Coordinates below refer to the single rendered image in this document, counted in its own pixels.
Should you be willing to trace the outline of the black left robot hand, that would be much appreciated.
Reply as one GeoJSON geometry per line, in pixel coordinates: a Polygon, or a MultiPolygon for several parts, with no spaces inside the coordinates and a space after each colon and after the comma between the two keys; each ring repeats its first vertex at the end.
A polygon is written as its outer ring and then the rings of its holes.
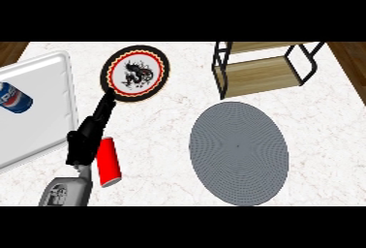
{"type": "Polygon", "coordinates": [[[68,165],[89,166],[93,163],[114,108],[115,92],[109,88],[95,113],[86,117],[78,129],[68,132],[68,165]]]}

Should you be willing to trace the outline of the grey round placemat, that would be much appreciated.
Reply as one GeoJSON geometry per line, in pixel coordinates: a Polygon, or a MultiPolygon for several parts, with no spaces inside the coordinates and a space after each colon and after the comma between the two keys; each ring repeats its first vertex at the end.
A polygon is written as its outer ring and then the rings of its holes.
{"type": "Polygon", "coordinates": [[[224,202],[252,206],[276,196],[289,152],[279,127],[258,108],[241,102],[211,106],[195,122],[189,150],[196,176],[224,202]]]}

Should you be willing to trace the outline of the black-framed wooden tiered shelf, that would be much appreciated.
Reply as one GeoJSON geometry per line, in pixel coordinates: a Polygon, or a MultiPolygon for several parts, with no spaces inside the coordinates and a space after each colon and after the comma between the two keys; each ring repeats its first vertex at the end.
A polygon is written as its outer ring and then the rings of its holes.
{"type": "Polygon", "coordinates": [[[304,86],[317,71],[314,55],[325,45],[319,42],[313,50],[307,50],[304,42],[220,42],[214,45],[211,72],[216,80],[220,99],[238,97],[270,90],[304,86]],[[229,63],[232,54],[286,47],[282,56],[229,63]],[[310,63],[310,71],[300,76],[289,55],[298,47],[310,63]]]}

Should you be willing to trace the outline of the red can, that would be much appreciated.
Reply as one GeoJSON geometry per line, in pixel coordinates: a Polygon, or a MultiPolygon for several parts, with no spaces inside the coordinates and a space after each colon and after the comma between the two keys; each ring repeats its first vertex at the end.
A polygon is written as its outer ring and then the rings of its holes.
{"type": "Polygon", "coordinates": [[[115,141],[112,137],[106,137],[102,139],[96,159],[100,186],[106,188],[117,184],[121,180],[121,170],[115,152],[115,141]]]}

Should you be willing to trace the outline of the white rectangular tray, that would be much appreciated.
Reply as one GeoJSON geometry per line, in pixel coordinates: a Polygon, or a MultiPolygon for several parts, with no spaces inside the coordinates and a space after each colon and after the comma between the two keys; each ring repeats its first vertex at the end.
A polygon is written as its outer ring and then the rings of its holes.
{"type": "Polygon", "coordinates": [[[56,51],[0,68],[0,81],[31,97],[24,113],[0,107],[0,173],[64,147],[78,127],[69,54],[56,51]]]}

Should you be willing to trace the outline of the blue soda can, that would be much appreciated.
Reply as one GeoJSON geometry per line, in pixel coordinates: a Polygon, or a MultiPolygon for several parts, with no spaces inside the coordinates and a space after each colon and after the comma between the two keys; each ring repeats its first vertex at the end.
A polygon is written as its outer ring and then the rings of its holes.
{"type": "Polygon", "coordinates": [[[0,107],[12,113],[22,113],[31,105],[31,97],[9,82],[0,82],[0,107]]]}

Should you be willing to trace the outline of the round plate with dragon print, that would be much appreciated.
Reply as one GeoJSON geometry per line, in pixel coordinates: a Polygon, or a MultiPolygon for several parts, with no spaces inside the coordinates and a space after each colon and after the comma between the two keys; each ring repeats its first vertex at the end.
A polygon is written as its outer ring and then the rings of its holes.
{"type": "Polygon", "coordinates": [[[100,72],[103,90],[114,90],[121,102],[149,99],[162,89],[170,74],[164,53],[152,46],[123,48],[106,60],[100,72]]]}

